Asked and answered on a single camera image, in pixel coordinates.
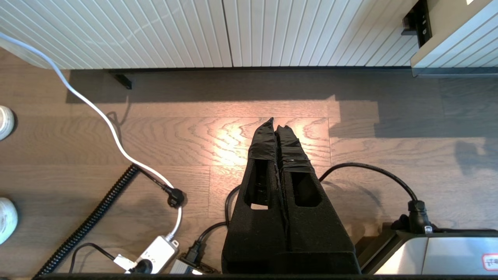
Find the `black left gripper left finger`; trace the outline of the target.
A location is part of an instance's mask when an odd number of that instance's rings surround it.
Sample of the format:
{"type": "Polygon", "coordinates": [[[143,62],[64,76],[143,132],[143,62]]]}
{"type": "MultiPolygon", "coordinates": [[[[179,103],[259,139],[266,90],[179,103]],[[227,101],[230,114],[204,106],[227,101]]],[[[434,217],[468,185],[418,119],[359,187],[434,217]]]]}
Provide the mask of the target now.
{"type": "Polygon", "coordinates": [[[288,215],[274,119],[255,131],[222,250],[224,274],[288,274],[288,215]]]}

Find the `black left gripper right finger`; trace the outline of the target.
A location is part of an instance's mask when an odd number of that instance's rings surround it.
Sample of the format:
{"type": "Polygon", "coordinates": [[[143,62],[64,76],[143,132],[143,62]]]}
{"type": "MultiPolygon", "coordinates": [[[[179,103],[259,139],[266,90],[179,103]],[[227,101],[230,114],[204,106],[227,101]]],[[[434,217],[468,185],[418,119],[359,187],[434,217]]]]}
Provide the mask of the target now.
{"type": "Polygon", "coordinates": [[[300,140],[276,130],[285,200],[286,248],[276,255],[282,274],[359,274],[355,247],[326,195],[300,140]]]}

